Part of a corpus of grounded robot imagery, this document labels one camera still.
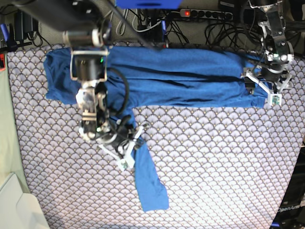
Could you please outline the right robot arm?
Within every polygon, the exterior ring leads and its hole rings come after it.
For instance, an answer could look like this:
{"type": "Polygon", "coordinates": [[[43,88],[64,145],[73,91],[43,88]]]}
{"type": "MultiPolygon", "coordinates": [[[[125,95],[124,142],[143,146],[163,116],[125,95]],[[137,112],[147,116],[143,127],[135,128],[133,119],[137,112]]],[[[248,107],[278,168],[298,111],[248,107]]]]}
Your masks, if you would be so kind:
{"type": "Polygon", "coordinates": [[[76,94],[81,110],[79,133],[87,141],[96,141],[111,156],[120,170],[133,168],[134,150],[141,146],[143,126],[128,125],[130,116],[123,115],[129,99],[129,84],[122,78],[125,95],[119,109],[107,105],[107,73],[118,70],[107,67],[107,43],[111,24],[90,0],[15,0],[13,5],[33,18],[61,31],[71,49],[70,77],[81,84],[76,94]]]}

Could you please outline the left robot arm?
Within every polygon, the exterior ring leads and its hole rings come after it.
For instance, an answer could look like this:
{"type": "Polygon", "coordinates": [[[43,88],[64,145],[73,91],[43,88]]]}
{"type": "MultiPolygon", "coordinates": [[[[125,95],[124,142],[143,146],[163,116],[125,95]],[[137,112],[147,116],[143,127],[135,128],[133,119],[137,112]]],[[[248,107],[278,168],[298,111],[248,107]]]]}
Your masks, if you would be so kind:
{"type": "Polygon", "coordinates": [[[267,93],[267,103],[271,106],[281,105],[282,92],[292,88],[288,65],[294,60],[294,50],[285,36],[285,21],[281,9],[279,0],[247,0],[240,11],[240,22],[247,38],[255,44],[260,43],[263,50],[260,60],[252,68],[245,67],[241,78],[244,78],[250,94],[254,94],[256,86],[262,88],[267,93]],[[245,26],[246,7],[264,14],[257,21],[263,33],[259,42],[251,38],[250,31],[245,26]]]}

